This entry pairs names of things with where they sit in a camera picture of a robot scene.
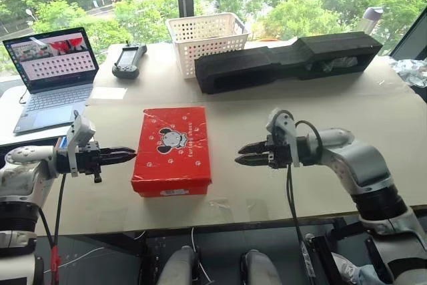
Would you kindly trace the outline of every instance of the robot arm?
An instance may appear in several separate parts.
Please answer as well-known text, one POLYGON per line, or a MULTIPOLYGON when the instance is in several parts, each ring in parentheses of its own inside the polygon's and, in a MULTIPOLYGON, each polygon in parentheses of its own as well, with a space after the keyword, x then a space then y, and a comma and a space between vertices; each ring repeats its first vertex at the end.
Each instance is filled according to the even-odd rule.
POLYGON ((6 155, 0 169, 0 283, 22 277, 23 284, 43 283, 43 263, 40 268, 41 260, 33 255, 34 230, 39 208, 59 174, 85 173, 100 182, 101 166, 136 156, 130 148, 99 148, 97 141, 91 141, 94 133, 90 121, 76 115, 67 139, 58 146, 25 146, 6 155))
POLYGON ((271 133, 267 140, 244 146, 237 163, 272 168, 286 168, 296 162, 328 166, 352 197, 361 223, 371 234, 366 245, 379 277, 394 284, 424 284, 425 232, 412 209, 398 195, 386 162, 376 148, 338 128, 319 131, 321 142, 314 133, 296 137, 295 122, 288 111, 275 111, 267 129, 271 133), (298 158, 294 157, 292 146, 296 146, 298 158))

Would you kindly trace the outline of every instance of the laptop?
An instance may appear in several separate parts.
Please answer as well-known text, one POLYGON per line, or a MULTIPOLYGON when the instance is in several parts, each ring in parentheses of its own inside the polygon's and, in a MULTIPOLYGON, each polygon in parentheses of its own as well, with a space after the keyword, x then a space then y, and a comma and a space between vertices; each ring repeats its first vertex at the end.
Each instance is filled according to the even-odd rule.
POLYGON ((84 28, 4 40, 30 97, 14 133, 65 125, 82 113, 98 64, 84 28))

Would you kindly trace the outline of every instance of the laptop screen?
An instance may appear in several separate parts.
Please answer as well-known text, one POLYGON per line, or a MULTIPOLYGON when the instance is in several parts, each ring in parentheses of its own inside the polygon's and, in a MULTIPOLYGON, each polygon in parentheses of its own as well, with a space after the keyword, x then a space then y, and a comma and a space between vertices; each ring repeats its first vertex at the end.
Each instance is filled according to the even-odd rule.
POLYGON ((3 41, 30 93, 91 83, 98 64, 84 28, 3 41))

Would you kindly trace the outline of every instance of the black foam block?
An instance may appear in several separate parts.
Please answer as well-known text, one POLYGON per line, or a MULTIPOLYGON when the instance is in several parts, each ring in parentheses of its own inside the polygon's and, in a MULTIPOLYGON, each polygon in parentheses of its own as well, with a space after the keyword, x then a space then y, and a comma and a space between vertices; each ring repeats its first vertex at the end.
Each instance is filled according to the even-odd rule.
POLYGON ((201 56, 195 76, 204 93, 277 79, 312 79, 365 70, 382 45, 363 32, 301 37, 290 46, 260 47, 201 56))

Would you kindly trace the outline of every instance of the black cable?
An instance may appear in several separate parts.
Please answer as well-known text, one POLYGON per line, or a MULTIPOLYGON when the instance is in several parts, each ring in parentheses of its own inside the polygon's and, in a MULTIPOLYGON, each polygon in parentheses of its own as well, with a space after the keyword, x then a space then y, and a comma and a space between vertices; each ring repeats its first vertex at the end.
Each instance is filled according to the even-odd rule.
MULTIPOLYGON (((292 220, 294 221, 294 225, 295 225, 295 229, 296 229, 296 234, 298 237, 298 244, 301 247, 301 244, 304 243, 304 239, 302 238, 302 233, 301 233, 301 228, 300 228, 300 223, 298 221, 298 217, 296 215, 296 210, 295 210, 295 202, 294 202, 294 187, 292 185, 292 171, 291 171, 291 164, 288 165, 288 172, 286 174, 286 195, 288 198, 288 204, 289 207, 291 209, 291 214, 292 214, 292 220)), ((314 277, 311 277, 309 275, 307 275, 308 280, 310 281, 310 285, 316 285, 316 280, 314 279, 314 277)))
MULTIPOLYGON (((67 176, 67 174, 62 175, 61 187, 59 188, 58 207, 57 207, 57 211, 56 211, 56 221, 55 221, 55 233, 53 235, 53 247, 58 246, 59 221, 61 218, 62 196, 64 193, 64 185, 65 185, 65 177, 66 176, 67 176)), ((59 273, 58 269, 56 271, 52 270, 52 272, 51 272, 51 284, 52 285, 58 285, 59 284, 59 281, 57 281, 57 279, 59 279, 58 273, 59 273)))
POLYGON ((322 141, 322 138, 320 137, 319 131, 316 129, 316 127, 314 127, 314 125, 312 123, 310 123, 309 121, 306 121, 306 120, 297 121, 295 123, 295 127, 297 127, 301 123, 306 124, 314 132, 314 135, 316 136, 316 139, 318 141, 317 153, 318 153, 318 161, 320 161, 322 158, 322 154, 323 154, 323 141, 322 141))
POLYGON ((25 105, 25 104, 27 103, 26 101, 22 101, 22 99, 24 98, 24 96, 25 96, 25 94, 27 93, 27 91, 28 91, 28 88, 27 88, 27 89, 25 89, 25 91, 24 91, 24 93, 22 94, 21 98, 19 98, 19 103, 20 103, 21 105, 25 105))
POLYGON ((65 177, 67 174, 62 174, 61 187, 59 189, 58 207, 56 211, 55 233, 53 235, 53 244, 58 245, 59 219, 61 217, 62 195, 64 193, 65 177))
MULTIPOLYGON (((318 159, 317 159, 317 162, 319 162, 321 160, 322 154, 323 154, 323 141, 322 141, 322 138, 320 137, 319 131, 316 129, 316 127, 314 127, 314 125, 312 123, 310 123, 309 121, 306 121, 306 120, 297 121, 295 123, 295 127, 297 127, 301 123, 306 124, 308 127, 310 127, 312 129, 312 131, 314 132, 314 135, 316 136, 316 139, 318 141, 318 147, 317 147, 318 159)), ((300 243, 300 246, 301 246, 302 244, 305 244, 305 242, 304 242, 304 239, 302 237, 300 223, 298 222, 298 217, 296 215, 295 199, 294 199, 294 186, 292 184, 291 164, 288 164, 288 172, 286 174, 286 196, 288 197, 288 203, 289 203, 289 207, 291 209, 292 219, 294 221, 296 234, 298 237, 298 242, 300 243)), ((310 281, 310 284, 316 285, 316 279, 314 277, 311 277, 310 275, 307 275, 307 276, 308 276, 308 279, 310 281)))
POLYGON ((46 220, 45 214, 43 213, 43 210, 41 208, 39 208, 39 215, 41 217, 41 221, 43 222, 43 226, 45 226, 47 240, 49 240, 49 245, 52 248, 53 247, 52 234, 51 234, 51 231, 49 229, 49 226, 47 225, 47 220, 46 220))

